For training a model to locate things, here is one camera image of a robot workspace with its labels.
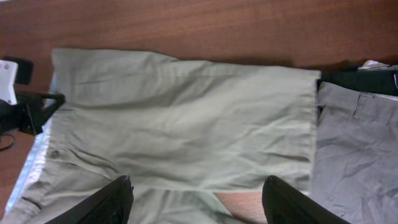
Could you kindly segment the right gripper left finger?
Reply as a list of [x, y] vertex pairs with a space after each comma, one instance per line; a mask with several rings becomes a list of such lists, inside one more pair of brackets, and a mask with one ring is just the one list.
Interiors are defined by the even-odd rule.
[[127, 224], [134, 201], [128, 175], [121, 175], [46, 224]]

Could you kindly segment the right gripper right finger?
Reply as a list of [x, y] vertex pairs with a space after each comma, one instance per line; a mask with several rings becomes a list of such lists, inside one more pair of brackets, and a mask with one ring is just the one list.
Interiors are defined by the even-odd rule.
[[264, 182], [262, 206], [268, 224], [349, 224], [274, 175]]

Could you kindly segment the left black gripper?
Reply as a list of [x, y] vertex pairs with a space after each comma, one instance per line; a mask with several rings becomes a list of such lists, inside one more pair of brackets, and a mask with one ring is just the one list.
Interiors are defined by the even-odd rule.
[[[30, 84], [34, 71], [34, 64], [31, 60], [11, 56], [3, 56], [1, 60], [18, 64], [14, 85]], [[16, 99], [16, 105], [10, 105], [1, 100], [1, 135], [15, 129], [20, 129], [23, 119], [30, 124], [45, 124], [54, 112], [64, 104], [65, 95], [60, 93], [19, 91], [16, 93]]]

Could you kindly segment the khaki green shorts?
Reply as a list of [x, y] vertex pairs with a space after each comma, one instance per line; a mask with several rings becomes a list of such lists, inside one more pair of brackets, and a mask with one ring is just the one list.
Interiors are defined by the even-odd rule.
[[45, 223], [120, 175], [130, 223], [234, 223], [217, 194], [268, 175], [309, 192], [320, 72], [122, 50], [54, 49], [52, 62], [67, 101], [4, 223]]

